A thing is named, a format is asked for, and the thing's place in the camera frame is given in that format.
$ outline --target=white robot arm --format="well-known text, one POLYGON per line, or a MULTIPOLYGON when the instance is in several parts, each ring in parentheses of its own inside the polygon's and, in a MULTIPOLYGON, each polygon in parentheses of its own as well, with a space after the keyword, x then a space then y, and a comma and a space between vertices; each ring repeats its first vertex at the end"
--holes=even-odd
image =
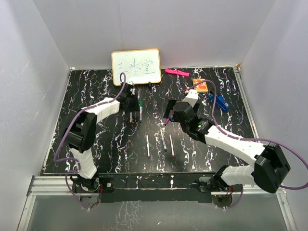
POLYGON ((80 166, 77 179, 71 177, 71 180, 86 191, 93 191, 98 186, 97 169, 91 152, 96 136, 96 124, 120 110, 125 112, 139 110, 134 86, 129 83, 122 84, 124 84, 123 90, 116 100, 105 98, 90 109, 83 111, 65 139, 80 166))
MULTIPOLYGON (((102 104, 103 102, 110 102, 112 99, 113 98, 105 98, 96 104, 99 106, 86 110, 87 113, 94 113, 97 116, 96 124, 108 116, 119 112, 120 102, 117 100, 112 103, 102 104)), ((80 152, 80 150, 73 147, 70 148, 70 150, 74 155, 74 158, 79 160, 81 169, 78 170, 78 174, 83 178, 92 179, 96 173, 96 166, 93 161, 91 148, 83 152, 80 152)))
POLYGON ((174 121, 179 122, 192 139, 221 148, 248 164, 240 167, 223 166, 214 176, 216 186, 223 190, 235 184, 256 184, 269 193, 275 193, 290 171, 281 147, 271 143, 264 145, 241 141, 242 137, 220 127, 227 133, 223 134, 211 120, 197 116, 197 91, 189 90, 187 93, 182 101, 169 100, 164 118, 168 118, 171 110, 174 111, 174 121))

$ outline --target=small orange object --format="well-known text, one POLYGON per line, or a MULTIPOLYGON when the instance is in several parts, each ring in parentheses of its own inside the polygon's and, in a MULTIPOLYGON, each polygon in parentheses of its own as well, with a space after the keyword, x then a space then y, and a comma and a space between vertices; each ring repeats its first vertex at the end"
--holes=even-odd
MULTIPOLYGON (((204 78, 193 78, 192 83, 195 85, 195 84, 201 82, 202 80, 204 80, 204 78)), ((197 92, 208 92, 206 82, 199 84, 194 89, 197 90, 197 92)))

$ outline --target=white pen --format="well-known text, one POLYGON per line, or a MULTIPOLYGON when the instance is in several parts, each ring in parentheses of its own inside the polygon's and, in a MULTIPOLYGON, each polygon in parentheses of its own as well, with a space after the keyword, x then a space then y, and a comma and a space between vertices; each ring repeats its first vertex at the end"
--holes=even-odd
POLYGON ((164 150, 165 150, 165 152, 166 152, 166 151, 167 151, 167 147, 166 147, 166 144, 165 144, 165 140, 164 140, 164 135, 163 135, 162 129, 160 129, 160 134, 161 134, 161 136, 162 136, 163 145, 164 145, 164 150))
POLYGON ((142 122, 142 101, 140 100, 140 123, 142 122))
POLYGON ((150 158, 149 136, 146 135, 146 148, 148 149, 148 158, 150 158))
POLYGON ((170 139, 170 145, 171 145, 172 157, 174 158, 174 157, 175 157, 175 154, 174 154, 174 150, 173 150, 173 143, 172 143, 171 134, 169 134, 169 139, 170 139))

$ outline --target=red pen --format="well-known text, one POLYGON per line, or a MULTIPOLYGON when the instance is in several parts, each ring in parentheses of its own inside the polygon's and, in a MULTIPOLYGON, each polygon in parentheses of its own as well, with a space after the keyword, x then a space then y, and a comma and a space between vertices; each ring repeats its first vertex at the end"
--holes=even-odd
POLYGON ((170 70, 170 69, 165 69, 165 72, 168 74, 174 74, 174 75, 178 75, 178 76, 189 76, 188 72, 182 72, 182 71, 177 71, 177 70, 170 70))

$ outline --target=aluminum frame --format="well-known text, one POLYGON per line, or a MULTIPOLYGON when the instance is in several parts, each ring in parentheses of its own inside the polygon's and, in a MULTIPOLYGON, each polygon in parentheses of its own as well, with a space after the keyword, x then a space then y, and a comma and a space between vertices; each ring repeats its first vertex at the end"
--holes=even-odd
MULTIPOLYGON (((226 66, 200 66, 200 67, 232 67, 234 70, 234 74, 236 77, 236 81, 239 85, 239 90, 241 92, 241 96, 244 102, 244 106, 247 111, 248 119, 252 128, 252 131, 254 133, 254 137, 258 138, 258 132, 254 123, 254 119, 251 114, 250 107, 247 102, 247 98, 244 92, 243 84, 242 84, 242 78, 239 69, 236 66, 231 66, 231 65, 226 65, 226 66)), ((44 166, 46 164, 46 160, 48 158, 49 150, 46 153, 46 158, 44 161, 44 166)), ((72 186, 72 181, 68 179, 68 182, 70 186, 72 186)), ((212 193, 212 194, 225 194, 224 192, 219 192, 219 193, 212 193)), ((245 185, 244 186, 244 192, 243 194, 267 194, 267 192, 263 191, 257 186, 249 186, 245 185)), ((18 225, 17 230, 18 231, 26 231, 30 222, 30 218, 32 215, 33 207, 35 204, 36 196, 40 195, 50 195, 50 196, 62 196, 62 195, 67 195, 67 196, 72 196, 71 193, 69 192, 66 182, 65 182, 65 177, 62 176, 43 176, 43 177, 33 177, 29 191, 27 194, 27 199, 26 199, 26 204, 18 225)), ((78 193, 77 195, 83 195, 83 196, 96 196, 96 193, 78 193)), ((291 209, 289 207, 287 198, 286 198, 286 191, 282 188, 279 188, 278 191, 276 192, 277 199, 282 211, 282 215, 284 218, 284 222, 286 224, 287 230, 288 231, 297 231, 291 209)))

